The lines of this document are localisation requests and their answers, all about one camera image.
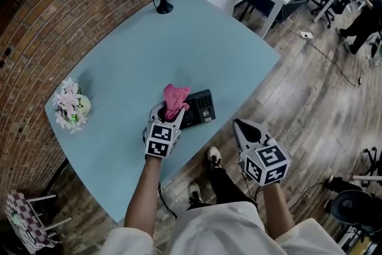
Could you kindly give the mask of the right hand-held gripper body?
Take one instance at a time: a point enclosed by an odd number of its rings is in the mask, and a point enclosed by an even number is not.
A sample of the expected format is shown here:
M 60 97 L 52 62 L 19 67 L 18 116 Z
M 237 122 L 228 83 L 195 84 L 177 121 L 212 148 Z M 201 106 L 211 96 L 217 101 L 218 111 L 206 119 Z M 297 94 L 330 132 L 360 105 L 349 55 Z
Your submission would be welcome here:
M 243 171 L 264 187 L 282 180 L 289 169 L 291 157 L 274 138 L 241 152 Z

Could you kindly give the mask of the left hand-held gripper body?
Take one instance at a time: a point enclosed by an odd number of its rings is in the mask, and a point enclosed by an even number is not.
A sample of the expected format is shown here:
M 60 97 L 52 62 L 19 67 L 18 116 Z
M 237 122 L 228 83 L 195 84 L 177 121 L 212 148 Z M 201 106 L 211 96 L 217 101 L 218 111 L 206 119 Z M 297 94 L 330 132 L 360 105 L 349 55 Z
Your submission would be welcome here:
M 144 130 L 145 154 L 158 158 L 167 158 L 174 150 L 181 131 L 171 124 L 158 119 L 148 122 Z

